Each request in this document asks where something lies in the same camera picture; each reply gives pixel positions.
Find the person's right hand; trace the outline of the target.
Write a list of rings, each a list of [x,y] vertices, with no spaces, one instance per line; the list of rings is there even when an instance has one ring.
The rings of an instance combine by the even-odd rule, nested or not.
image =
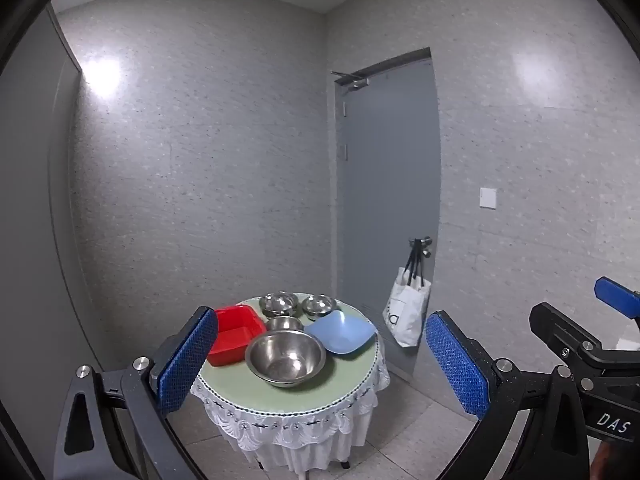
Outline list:
[[[620,458],[620,449],[611,442],[602,441],[590,465],[590,479],[603,480]]]

